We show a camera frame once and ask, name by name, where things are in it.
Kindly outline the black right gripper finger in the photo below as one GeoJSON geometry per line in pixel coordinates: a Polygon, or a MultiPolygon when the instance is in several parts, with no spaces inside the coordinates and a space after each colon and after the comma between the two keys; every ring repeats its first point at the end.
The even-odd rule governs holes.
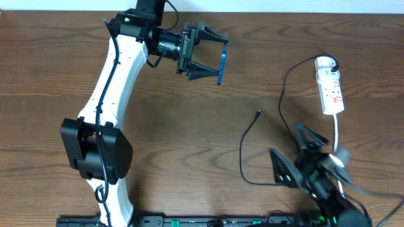
{"type": "Polygon", "coordinates": [[[328,144],[328,139],[310,130],[306,125],[297,122],[295,131],[298,137],[298,144],[303,150],[317,151],[328,144]]]}
{"type": "Polygon", "coordinates": [[[270,149],[275,183],[289,188],[308,189],[304,165],[301,161],[292,163],[275,149],[270,149]]]}

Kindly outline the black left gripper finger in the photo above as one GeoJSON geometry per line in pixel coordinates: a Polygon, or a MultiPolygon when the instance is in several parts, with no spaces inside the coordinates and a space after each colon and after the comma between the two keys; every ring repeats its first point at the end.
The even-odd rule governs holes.
{"type": "Polygon", "coordinates": [[[217,32],[214,32],[206,23],[198,22],[196,24],[196,40],[207,40],[227,44],[228,37],[223,37],[217,32]]]}
{"type": "Polygon", "coordinates": [[[186,70],[186,75],[188,77],[188,80],[191,81],[205,77],[218,76],[219,71],[198,62],[192,61],[186,70]]]}

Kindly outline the blue Samsung smartphone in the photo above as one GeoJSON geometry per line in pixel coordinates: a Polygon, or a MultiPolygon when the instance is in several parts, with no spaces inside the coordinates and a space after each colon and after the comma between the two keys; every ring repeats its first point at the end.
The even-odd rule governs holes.
{"type": "Polygon", "coordinates": [[[221,83],[222,83],[222,78],[223,78],[223,72],[224,72],[224,69],[225,69],[226,58],[227,58],[227,51],[224,50],[222,52],[222,58],[221,58],[220,67],[219,67],[219,70],[218,70],[217,85],[221,85],[221,83]]]}

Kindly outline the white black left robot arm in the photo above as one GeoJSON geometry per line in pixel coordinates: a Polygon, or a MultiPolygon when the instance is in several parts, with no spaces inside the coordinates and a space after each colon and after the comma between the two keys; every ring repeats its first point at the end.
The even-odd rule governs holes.
{"type": "Polygon", "coordinates": [[[93,189],[100,208],[94,218],[59,218],[58,226],[132,226],[135,208],[129,200],[126,175],[133,149],[123,133],[124,116],[136,78],[149,57],[176,61],[188,80],[216,77],[213,69],[193,61],[200,41],[229,44],[228,35],[206,23],[186,23],[182,32],[161,27],[165,0],[138,1],[134,8],[106,21],[110,33],[107,58],[95,89],[75,119],[64,119],[61,137],[69,164],[93,189]]]}

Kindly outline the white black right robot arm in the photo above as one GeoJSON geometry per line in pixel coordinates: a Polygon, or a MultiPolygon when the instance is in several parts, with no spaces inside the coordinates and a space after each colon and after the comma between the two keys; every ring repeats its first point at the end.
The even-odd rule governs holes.
{"type": "Polygon", "coordinates": [[[338,148],[325,153],[321,148],[328,140],[301,123],[295,124],[301,153],[295,162],[270,149],[277,185],[299,188],[318,205],[329,226],[368,226],[369,215],[360,212],[342,196],[332,178],[350,180],[346,166],[350,153],[338,148]]]}

